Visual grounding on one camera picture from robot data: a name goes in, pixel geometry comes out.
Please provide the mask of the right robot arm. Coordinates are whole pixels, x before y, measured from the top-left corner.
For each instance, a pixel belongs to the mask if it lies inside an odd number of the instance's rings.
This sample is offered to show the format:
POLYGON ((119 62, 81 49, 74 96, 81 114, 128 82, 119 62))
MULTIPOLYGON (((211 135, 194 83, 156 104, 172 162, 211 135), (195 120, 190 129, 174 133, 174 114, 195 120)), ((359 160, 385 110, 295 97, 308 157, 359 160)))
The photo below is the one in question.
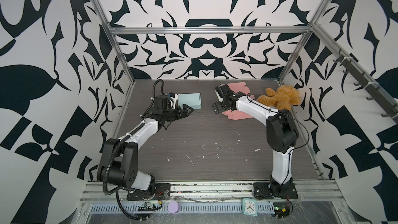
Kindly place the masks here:
POLYGON ((278 191, 293 184, 292 155, 299 138, 296 120, 288 110, 278 111, 261 104, 242 92, 234 92, 227 84, 215 88, 218 101, 212 105, 215 114, 240 111, 257 119, 266 127, 266 140, 273 150, 271 186, 278 191))

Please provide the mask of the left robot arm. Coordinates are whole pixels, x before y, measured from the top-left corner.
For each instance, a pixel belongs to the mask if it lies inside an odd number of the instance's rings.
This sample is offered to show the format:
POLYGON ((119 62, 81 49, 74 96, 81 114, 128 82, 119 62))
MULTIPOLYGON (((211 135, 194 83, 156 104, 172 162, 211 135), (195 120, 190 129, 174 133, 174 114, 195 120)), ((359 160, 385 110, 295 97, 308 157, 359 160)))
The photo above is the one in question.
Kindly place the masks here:
POLYGON ((112 195, 120 190, 155 192, 154 176, 138 169, 138 152, 146 141, 162 128, 167 129, 176 120, 189 117, 194 108, 187 104, 178 105, 178 95, 154 96, 140 123, 118 139, 105 142, 97 168, 97 180, 102 182, 103 193, 112 195))

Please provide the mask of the pink paper box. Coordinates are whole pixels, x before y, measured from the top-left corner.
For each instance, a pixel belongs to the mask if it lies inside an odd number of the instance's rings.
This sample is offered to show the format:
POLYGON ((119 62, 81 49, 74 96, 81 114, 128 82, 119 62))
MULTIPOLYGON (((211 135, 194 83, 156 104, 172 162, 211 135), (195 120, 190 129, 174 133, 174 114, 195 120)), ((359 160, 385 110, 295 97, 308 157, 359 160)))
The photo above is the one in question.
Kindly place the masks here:
MULTIPOLYGON (((242 92, 245 94, 250 93, 250 89, 245 82, 239 83, 228 83, 229 88, 234 92, 242 92)), ((249 114, 243 113, 241 111, 228 110, 222 113, 227 116, 230 120, 242 120, 252 118, 249 114)))

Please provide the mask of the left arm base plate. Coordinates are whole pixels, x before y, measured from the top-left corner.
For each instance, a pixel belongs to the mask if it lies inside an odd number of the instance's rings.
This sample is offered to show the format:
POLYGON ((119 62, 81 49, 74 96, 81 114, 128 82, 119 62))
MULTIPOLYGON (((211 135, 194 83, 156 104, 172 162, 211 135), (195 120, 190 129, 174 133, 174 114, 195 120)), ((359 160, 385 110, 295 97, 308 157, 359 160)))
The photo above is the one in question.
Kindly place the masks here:
POLYGON ((156 200, 159 195, 170 194, 171 184, 170 183, 155 183, 151 185, 148 190, 133 190, 129 191, 126 199, 128 201, 144 201, 144 200, 156 200))

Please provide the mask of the light blue paper box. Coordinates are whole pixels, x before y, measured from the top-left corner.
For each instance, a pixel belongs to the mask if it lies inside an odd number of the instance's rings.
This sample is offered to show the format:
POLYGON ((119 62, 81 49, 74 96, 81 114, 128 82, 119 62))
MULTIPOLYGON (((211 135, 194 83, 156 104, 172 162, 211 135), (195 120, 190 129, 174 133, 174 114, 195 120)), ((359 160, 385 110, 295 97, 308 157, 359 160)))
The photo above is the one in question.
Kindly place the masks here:
POLYGON ((183 107, 184 104, 193 108, 194 110, 199 110, 202 107, 201 94, 200 93, 186 93, 178 95, 178 105, 183 107))

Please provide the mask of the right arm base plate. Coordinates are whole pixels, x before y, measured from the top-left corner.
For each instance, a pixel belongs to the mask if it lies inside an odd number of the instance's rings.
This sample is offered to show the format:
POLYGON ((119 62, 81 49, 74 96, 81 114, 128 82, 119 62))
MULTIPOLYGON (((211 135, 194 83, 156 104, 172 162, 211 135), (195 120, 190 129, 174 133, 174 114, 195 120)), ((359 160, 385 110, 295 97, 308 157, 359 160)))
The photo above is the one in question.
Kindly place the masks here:
POLYGON ((293 199, 299 198, 295 184, 288 181, 285 184, 272 183, 254 183, 254 197, 258 200, 264 199, 293 199))

